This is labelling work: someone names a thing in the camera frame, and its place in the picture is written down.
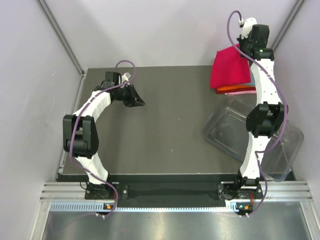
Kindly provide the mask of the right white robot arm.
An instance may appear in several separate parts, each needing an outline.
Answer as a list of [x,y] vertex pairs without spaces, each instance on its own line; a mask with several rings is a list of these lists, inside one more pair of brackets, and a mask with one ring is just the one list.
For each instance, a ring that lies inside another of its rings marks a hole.
[[239,49],[250,63],[256,89],[256,106],[245,122],[249,136],[246,154],[233,185],[234,194],[245,198],[258,191],[262,159],[274,133],[287,120],[288,106],[275,84],[274,52],[267,47],[269,26],[248,18],[241,28]]

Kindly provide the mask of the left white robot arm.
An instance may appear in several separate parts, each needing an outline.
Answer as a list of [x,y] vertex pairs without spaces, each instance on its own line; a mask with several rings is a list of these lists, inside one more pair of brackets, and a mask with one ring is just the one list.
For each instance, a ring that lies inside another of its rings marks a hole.
[[104,80],[96,86],[88,100],[73,114],[62,119],[63,148],[71,162],[88,175],[86,199],[108,199],[116,195],[109,172],[103,166],[98,154],[99,137],[96,122],[102,112],[114,101],[126,107],[142,107],[145,102],[130,81],[128,72],[107,71]]

